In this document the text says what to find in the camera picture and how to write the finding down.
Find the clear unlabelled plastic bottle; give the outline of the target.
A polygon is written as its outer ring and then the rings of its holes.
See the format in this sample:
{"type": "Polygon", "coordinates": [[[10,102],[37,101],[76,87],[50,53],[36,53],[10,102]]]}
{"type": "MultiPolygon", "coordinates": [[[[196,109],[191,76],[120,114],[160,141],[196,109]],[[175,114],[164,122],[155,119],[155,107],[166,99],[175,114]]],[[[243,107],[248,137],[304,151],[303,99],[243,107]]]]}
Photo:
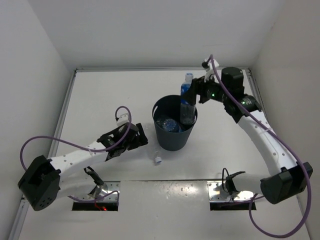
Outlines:
{"type": "Polygon", "coordinates": [[[162,163],[161,150],[159,148],[155,148],[151,152],[152,160],[155,165],[159,165],[162,163]]]}

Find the blue capped plastic bottle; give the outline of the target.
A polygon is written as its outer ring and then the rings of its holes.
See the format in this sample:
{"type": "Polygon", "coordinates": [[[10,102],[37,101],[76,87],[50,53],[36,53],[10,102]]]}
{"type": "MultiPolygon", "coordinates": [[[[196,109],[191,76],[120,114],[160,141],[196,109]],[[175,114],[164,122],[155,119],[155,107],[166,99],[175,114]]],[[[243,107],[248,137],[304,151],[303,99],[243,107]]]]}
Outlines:
{"type": "Polygon", "coordinates": [[[179,123],[171,117],[166,115],[161,115],[156,119],[157,125],[166,132],[179,133],[180,125],[179,123]]]}

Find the clear bottle orange blue label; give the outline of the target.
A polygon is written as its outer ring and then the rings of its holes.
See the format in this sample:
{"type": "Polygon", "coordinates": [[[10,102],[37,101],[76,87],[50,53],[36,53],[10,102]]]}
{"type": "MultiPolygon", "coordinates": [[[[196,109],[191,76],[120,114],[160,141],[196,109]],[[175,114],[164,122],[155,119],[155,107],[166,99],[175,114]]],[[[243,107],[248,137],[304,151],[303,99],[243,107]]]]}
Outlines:
{"type": "Polygon", "coordinates": [[[177,132],[182,133],[185,131],[185,128],[183,125],[181,125],[179,122],[176,124],[177,125],[177,132]]]}

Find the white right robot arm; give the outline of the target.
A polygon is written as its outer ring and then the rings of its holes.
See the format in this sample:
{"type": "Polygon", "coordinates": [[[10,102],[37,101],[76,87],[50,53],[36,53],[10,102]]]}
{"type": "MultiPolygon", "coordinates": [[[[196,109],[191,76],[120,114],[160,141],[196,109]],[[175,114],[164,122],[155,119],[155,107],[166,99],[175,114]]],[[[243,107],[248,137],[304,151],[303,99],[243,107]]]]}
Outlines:
{"type": "Polygon", "coordinates": [[[209,100],[223,103],[225,111],[240,126],[258,149],[269,176],[253,176],[239,171],[226,177],[224,187],[227,193],[251,191],[263,195],[271,204],[278,204],[303,192],[313,168],[308,162],[303,173],[297,160],[288,148],[267,128],[267,120],[257,100],[245,93],[244,74],[237,67],[225,67],[221,71],[221,83],[215,82],[214,73],[208,70],[205,76],[194,78],[181,97],[191,105],[203,104],[209,100]]]}

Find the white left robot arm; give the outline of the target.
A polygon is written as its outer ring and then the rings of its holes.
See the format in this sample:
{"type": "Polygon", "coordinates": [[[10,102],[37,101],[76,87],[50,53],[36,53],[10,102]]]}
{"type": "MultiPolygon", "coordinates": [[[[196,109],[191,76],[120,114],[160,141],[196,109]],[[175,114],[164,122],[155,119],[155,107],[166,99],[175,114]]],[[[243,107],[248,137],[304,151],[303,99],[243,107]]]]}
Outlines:
{"type": "Polygon", "coordinates": [[[52,158],[36,157],[25,169],[18,188],[33,210],[41,211],[63,191],[62,182],[67,177],[147,144],[142,124],[127,122],[103,134],[87,147],[80,146],[76,151],[52,158]]]}

